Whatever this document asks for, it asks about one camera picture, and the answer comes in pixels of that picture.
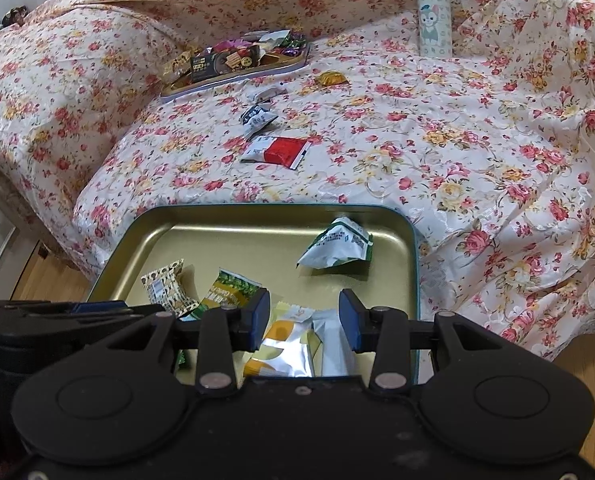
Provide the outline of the beige patterned cracker packet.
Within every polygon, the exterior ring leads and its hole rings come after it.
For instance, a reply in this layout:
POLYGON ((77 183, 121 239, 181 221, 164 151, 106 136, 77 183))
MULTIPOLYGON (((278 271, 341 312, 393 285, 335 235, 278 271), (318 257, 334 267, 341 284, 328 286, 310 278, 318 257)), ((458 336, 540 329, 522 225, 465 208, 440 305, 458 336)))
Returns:
POLYGON ((176 318, 183 318, 198 307, 198 300, 191 298, 182 286, 183 267, 184 260, 178 259, 140 278, 151 304, 159 304, 176 318))

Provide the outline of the yellow white snack packet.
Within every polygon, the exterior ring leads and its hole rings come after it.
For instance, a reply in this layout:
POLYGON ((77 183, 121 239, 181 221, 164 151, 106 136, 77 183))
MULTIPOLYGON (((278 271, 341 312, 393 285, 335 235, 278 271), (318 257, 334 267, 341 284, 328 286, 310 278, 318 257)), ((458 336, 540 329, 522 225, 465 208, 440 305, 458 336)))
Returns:
POLYGON ((259 348, 244 365, 245 377, 315 377, 321 339, 314 330, 315 310, 278 302, 259 348))

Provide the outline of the silver white snack bar packet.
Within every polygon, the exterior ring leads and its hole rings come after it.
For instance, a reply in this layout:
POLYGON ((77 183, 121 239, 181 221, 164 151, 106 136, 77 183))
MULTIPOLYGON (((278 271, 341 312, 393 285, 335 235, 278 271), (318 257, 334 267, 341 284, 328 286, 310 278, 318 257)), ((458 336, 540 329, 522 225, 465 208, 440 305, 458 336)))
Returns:
POLYGON ((355 354, 349 347, 337 310, 316 310, 311 318, 315 334, 321 340, 321 372, 323 377, 358 374, 355 354))

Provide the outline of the green white snack packet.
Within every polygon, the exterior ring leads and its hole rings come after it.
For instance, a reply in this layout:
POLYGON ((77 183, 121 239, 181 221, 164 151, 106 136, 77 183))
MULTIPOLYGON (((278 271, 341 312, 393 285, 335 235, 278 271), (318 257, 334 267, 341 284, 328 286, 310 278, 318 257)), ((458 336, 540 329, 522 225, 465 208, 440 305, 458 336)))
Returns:
POLYGON ((373 237, 348 217, 335 218, 307 247, 296 266, 322 270, 355 261, 370 262, 373 237))

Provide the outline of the red white snack packet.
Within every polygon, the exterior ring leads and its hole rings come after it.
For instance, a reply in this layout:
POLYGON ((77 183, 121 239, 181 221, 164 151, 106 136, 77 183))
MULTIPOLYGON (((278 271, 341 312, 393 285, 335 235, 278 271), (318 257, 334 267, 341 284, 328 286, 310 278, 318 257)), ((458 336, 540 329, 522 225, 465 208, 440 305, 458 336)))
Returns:
POLYGON ((241 156, 242 162, 279 165, 291 170, 299 166, 311 142, 286 136, 256 136, 241 156))

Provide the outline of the navy white biscuit packet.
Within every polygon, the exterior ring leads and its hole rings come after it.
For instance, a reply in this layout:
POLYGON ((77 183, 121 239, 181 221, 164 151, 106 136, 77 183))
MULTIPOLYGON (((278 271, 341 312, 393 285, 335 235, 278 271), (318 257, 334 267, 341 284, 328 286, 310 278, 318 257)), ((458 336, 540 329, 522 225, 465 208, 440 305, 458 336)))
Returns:
POLYGON ((243 128, 242 136, 245 140, 250 141, 253 136, 261 133, 275 120, 278 119, 276 114, 266 104, 254 104, 240 117, 240 122, 243 128))

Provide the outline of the olive green snack packet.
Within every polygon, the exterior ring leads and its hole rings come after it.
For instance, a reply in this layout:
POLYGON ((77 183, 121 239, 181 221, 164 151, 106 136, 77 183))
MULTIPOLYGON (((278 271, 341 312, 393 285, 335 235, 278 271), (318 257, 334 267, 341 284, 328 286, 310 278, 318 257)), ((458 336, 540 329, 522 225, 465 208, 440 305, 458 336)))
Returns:
POLYGON ((183 322, 198 321, 210 309, 222 306, 242 308, 262 285, 224 269, 220 269, 214 283, 210 285, 204 298, 189 313, 181 317, 183 322))

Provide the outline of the gold tray with snacks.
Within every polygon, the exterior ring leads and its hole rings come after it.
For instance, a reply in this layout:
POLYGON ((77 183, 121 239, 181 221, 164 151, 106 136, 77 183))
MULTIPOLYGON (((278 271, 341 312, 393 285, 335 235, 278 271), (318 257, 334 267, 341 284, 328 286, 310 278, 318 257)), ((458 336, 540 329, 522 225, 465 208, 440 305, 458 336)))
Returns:
POLYGON ((311 43, 293 29, 256 30, 183 51, 162 70, 160 99, 174 101, 222 84, 283 74, 303 67, 311 43))

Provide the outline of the floral sofa cover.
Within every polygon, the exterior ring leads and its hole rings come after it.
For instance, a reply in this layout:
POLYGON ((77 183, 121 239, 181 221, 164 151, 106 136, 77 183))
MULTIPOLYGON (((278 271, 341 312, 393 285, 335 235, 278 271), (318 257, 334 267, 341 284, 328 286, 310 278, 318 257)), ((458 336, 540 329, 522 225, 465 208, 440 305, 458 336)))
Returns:
POLYGON ((89 276, 158 206, 383 205, 420 233, 425 311, 552 358, 595 333, 595 0, 450 1, 434 60, 416 0, 48 0, 0 32, 1 192, 89 276), (303 67, 160 99, 183 51, 278 29, 303 67), (311 142, 296 169, 242 162, 254 104, 256 136, 311 142))

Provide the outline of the small white candy wrapper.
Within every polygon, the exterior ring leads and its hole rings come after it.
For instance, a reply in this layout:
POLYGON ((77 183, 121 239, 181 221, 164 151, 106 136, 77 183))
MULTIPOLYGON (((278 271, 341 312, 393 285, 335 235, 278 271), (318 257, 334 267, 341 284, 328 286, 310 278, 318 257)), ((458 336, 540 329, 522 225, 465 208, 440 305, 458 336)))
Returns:
POLYGON ((257 89, 253 93, 250 93, 247 96, 247 99, 251 103, 264 103, 269 102, 276 96, 283 96, 284 94, 288 93, 288 89, 281 84, 276 84, 275 86, 270 86, 265 89, 257 89))

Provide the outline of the gold foil candy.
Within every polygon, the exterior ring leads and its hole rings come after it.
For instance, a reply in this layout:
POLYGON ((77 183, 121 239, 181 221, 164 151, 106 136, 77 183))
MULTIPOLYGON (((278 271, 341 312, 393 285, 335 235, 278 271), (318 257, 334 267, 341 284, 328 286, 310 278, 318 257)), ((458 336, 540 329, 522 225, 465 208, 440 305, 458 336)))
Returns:
POLYGON ((329 88, 349 84, 347 77, 336 70, 326 70, 315 77, 316 84, 319 87, 329 88))

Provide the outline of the black cracker box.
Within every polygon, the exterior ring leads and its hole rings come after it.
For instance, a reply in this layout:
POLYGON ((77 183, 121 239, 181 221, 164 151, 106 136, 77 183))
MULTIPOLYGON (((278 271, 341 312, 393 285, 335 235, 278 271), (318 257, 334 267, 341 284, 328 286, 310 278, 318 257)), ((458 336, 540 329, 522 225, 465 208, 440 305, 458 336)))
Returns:
POLYGON ((229 75, 240 70, 248 70, 259 64, 258 46, 212 50, 207 54, 194 56, 191 61, 190 80, 201 82, 229 75))

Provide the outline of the cat print water bottle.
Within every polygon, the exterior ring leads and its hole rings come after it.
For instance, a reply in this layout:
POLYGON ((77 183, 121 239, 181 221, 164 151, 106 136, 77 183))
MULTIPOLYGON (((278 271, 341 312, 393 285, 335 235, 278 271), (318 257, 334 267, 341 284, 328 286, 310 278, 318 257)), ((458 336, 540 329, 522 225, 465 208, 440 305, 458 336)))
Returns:
POLYGON ((427 58, 453 56, 450 0, 417 0, 419 50, 427 58))

